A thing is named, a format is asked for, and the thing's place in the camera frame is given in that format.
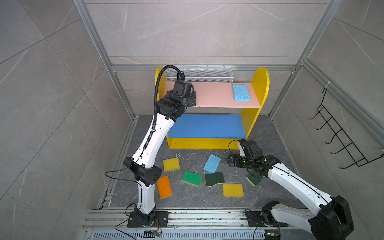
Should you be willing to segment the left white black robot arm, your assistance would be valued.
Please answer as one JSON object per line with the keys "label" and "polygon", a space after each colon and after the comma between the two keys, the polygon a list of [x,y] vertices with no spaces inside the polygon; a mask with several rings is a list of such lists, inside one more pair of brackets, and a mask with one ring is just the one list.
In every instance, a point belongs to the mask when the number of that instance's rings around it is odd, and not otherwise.
{"label": "left white black robot arm", "polygon": [[156,84],[154,115],[152,124],[137,151],[127,158],[124,165],[134,173],[139,185],[139,202],[136,213],[144,219],[152,219],[155,204],[155,183],[162,170],[155,166],[157,153],[166,135],[176,120],[187,110],[196,105],[196,92],[193,84],[177,80],[174,88],[158,100],[160,83]]}

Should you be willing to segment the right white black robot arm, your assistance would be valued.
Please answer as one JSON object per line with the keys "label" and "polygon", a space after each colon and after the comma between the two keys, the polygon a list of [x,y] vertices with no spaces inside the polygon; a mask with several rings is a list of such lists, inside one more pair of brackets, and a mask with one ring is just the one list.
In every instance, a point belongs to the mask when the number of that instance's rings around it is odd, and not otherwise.
{"label": "right white black robot arm", "polygon": [[265,205],[260,216],[254,211],[245,214],[251,222],[273,227],[287,224],[311,233],[317,240],[344,240],[354,229],[354,222],[347,200],[333,197],[312,186],[292,172],[284,163],[272,155],[264,155],[255,141],[237,141],[239,153],[230,153],[230,167],[247,169],[268,178],[295,196],[306,209],[285,206],[278,201]]}

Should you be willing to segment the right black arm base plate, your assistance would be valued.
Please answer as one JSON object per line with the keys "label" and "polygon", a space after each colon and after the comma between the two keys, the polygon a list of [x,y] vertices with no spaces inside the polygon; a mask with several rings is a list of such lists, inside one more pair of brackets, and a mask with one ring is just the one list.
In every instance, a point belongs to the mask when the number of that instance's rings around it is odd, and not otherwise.
{"label": "right black arm base plate", "polygon": [[249,227],[288,227],[286,223],[277,222],[271,214],[264,211],[245,210]]}

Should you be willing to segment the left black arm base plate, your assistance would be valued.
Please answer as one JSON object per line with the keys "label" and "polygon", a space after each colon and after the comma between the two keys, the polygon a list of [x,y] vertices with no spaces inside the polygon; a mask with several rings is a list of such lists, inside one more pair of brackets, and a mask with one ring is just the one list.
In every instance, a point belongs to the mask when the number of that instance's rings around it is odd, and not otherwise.
{"label": "left black arm base plate", "polygon": [[148,215],[143,214],[142,212],[131,212],[128,218],[127,227],[128,228],[140,228],[140,227],[158,227],[166,228],[169,221],[169,212],[152,212]]}

